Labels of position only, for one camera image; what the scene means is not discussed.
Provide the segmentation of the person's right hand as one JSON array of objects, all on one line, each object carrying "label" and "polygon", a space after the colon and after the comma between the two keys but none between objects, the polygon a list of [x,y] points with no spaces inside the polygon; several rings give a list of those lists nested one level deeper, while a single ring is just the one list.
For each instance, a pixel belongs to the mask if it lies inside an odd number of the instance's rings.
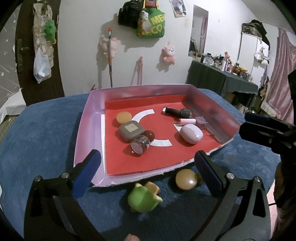
[{"label": "person's right hand", "polygon": [[277,220],[274,235],[292,237],[295,232],[295,189],[282,173],[282,162],[275,171],[273,197],[277,207]]}]

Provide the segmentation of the person's left hand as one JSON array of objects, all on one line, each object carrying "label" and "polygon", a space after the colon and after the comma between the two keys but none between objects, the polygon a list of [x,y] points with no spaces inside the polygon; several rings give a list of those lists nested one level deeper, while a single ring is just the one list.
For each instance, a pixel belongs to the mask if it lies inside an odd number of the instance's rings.
[{"label": "person's left hand", "polygon": [[140,241],[136,235],[128,234],[124,241]]}]

